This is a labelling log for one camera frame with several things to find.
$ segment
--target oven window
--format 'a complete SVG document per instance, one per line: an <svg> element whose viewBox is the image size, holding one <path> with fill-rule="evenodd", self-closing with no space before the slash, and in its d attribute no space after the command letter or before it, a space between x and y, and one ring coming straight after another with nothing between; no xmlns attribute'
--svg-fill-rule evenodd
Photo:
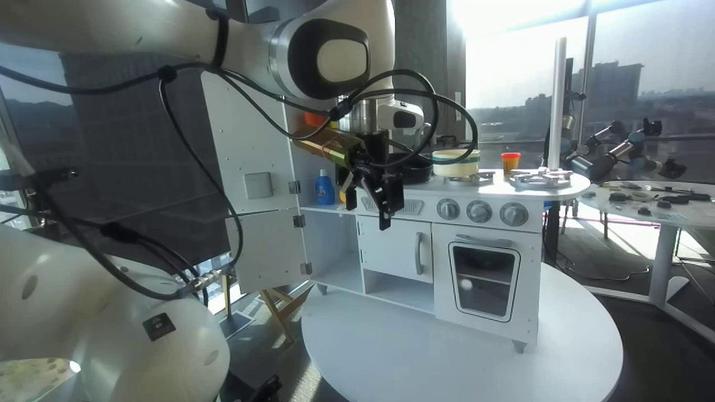
<svg viewBox="0 0 715 402"><path fill-rule="evenodd" d="M470 246L455 246L452 254L458 307L506 317L516 256Z"/></svg>

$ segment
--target orange object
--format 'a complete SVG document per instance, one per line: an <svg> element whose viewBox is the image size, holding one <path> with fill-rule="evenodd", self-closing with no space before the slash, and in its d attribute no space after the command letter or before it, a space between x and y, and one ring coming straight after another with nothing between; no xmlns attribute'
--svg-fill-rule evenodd
<svg viewBox="0 0 715 402"><path fill-rule="evenodd" d="M520 152L504 152L501 155L501 164L504 168L504 175L508 176L511 171L519 168L519 158L521 158Z"/></svg>
<svg viewBox="0 0 715 402"><path fill-rule="evenodd" d="M303 114L303 119L305 120L305 124L309 126L320 127L323 123L325 123L325 119L327 119L327 117L320 116L319 114L315 113L306 112Z"/></svg>

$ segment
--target white toy kitchen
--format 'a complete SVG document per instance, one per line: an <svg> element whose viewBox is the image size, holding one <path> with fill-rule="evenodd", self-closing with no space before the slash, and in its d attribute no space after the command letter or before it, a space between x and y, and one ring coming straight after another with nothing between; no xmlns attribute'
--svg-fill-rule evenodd
<svg viewBox="0 0 715 402"><path fill-rule="evenodd" d="M276 133L220 78L202 81L225 191L246 214L236 266L243 293L313 280L323 293L351 292L503 336L520 352L536 342L543 204L578 197L590 185L585 177L558 190L517 189L501 172L478 185L432 177L405 186L405 207L380 231L361 190L355 210L316 205L311 187L334 166ZM246 90L288 131L301 124L298 111ZM236 250L232 219L227 232Z"/></svg>

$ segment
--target cabinet handle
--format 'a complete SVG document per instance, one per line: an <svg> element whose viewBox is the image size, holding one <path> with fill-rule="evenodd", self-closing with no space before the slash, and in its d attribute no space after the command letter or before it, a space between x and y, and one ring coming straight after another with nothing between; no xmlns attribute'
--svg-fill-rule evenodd
<svg viewBox="0 0 715 402"><path fill-rule="evenodd" d="M513 244L513 241L509 239L481 239L470 235L456 235L455 240L473 245L499 248L511 248L511 245Z"/></svg>
<svg viewBox="0 0 715 402"><path fill-rule="evenodd" d="M417 269L417 275L422 275L425 272L425 268L422 266L422 258L420 256L420 243L422 242L422 232L417 232L417 237L415 241L415 268Z"/></svg>

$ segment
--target round white table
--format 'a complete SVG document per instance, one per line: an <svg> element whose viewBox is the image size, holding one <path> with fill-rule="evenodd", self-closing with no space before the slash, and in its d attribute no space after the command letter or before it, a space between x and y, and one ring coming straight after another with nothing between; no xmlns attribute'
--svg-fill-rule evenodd
<svg viewBox="0 0 715 402"><path fill-rule="evenodd" d="M542 264L535 348L328 288L303 307L305 346L349 401L606 401L623 345L602 304Z"/></svg>
<svg viewBox="0 0 715 402"><path fill-rule="evenodd" d="M648 191L646 189L646 186L660 189L665 188L665 186L670 186L678 190L703 192L715 197L715 185L686 182L662 182L653 180L630 180L628 182L638 185L642 187L642 189L618 188L617 191L627 195L632 195L635 192L643 192L647 195L659 195L659 197L680 195L679 193ZM620 215L636 220L657 222L661 224L658 236L658 245L656 248L656 259L653 262L653 270L651 273L651 286L649 293L647 296L644 296L635 293L620 292L617 290L591 286L588 286L587 288L593 293L597 293L599 295L651 303L668 313L673 318L692 328L703 337L715 343L715 331L700 324L700 322L691 316L668 304L668 300L688 283L688 278L685 277L675 276L671 278L673 250L675 248L678 228L694 227L698 229L715 230L715 203L711 201L690 201L685 205L673 204L671 209L667 210L656 206L657 199L648 202L628 201L626 203L608 201L609 197L614 192L613 188L621 186L623 183L624 182L622 181L608 182L607 185L609 187L591 185L589 192L595 192L596 196L587 197L581 195L578 201L608 214ZM648 216L638 214L638 209L641 207L647 207L650 209L651 215Z"/></svg>

